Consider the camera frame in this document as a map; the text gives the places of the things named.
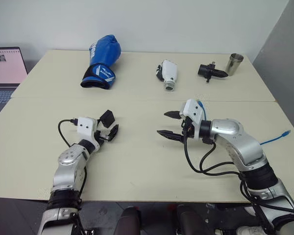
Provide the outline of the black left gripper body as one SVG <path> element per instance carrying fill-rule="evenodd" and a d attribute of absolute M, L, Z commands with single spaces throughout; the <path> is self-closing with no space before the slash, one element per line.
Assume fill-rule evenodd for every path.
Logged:
<path fill-rule="evenodd" d="M 101 147 L 106 140 L 106 135 L 109 134 L 109 127 L 110 122 L 109 121 L 103 121 L 103 126 L 99 126 L 96 129 L 96 141 L 99 143 L 99 146 Z"/>

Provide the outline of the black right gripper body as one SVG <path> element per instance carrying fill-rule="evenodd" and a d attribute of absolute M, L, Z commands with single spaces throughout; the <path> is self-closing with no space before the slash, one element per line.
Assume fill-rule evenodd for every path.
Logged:
<path fill-rule="evenodd" d="M 199 117 L 184 117 L 181 127 L 182 127 L 182 137 L 181 137 L 182 141 L 184 141 L 187 138 L 191 138 L 191 139 L 199 138 L 199 128 L 200 128 Z"/>

